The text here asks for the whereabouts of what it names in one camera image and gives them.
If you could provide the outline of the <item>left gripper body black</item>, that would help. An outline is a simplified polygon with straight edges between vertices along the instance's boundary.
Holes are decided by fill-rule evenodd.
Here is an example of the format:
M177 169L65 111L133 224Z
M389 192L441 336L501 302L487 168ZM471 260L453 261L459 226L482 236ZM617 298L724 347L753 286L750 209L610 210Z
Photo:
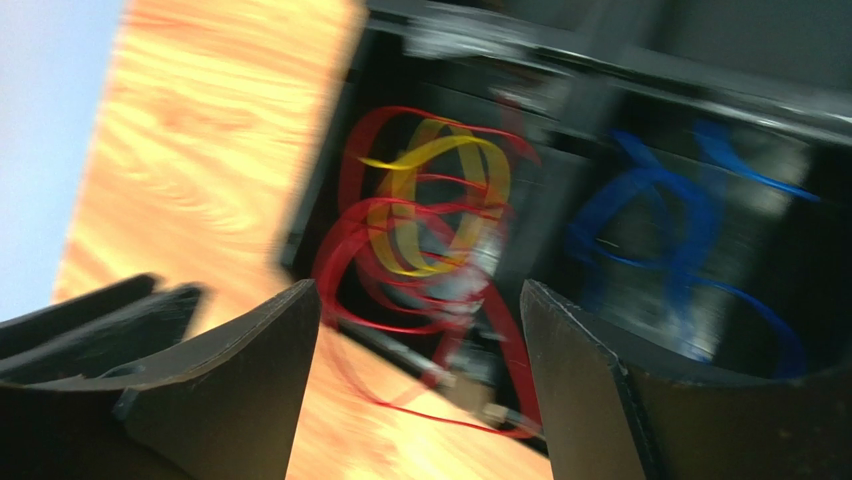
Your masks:
M100 377L181 341L203 287L140 274L1 324L1 379Z

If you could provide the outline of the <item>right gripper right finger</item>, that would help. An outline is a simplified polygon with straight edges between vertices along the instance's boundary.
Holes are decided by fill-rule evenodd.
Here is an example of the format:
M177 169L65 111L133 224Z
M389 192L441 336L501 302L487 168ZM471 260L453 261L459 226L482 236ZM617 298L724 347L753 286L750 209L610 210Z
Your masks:
M557 479L847 479L851 367L769 380L678 355L529 280L521 317Z

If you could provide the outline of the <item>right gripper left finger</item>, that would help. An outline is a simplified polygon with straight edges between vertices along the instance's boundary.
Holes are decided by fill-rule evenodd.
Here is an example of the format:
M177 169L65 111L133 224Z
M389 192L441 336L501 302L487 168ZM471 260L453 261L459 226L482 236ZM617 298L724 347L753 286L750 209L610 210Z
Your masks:
M1 379L5 479L282 479L318 337L300 281L97 378Z

